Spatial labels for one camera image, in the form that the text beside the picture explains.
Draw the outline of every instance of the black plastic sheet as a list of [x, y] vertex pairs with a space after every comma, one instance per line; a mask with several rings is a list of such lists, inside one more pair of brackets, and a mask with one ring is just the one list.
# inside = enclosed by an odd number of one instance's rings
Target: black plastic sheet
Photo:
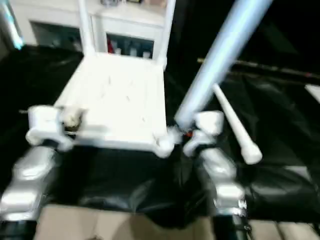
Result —
[[[82, 55], [25, 47], [0, 62], [0, 193], [28, 148], [28, 107], [53, 104]], [[165, 73], [167, 122], [187, 87]], [[300, 83], [231, 73], [221, 86], [263, 160], [246, 165], [227, 121], [218, 146], [238, 166], [249, 217], [317, 222], [320, 217], [320, 105]], [[213, 99], [208, 110], [219, 110]], [[183, 227], [206, 215], [206, 195], [194, 163], [179, 147], [168, 159], [153, 153], [76, 147], [66, 154], [51, 202], [144, 213], [165, 227]]]

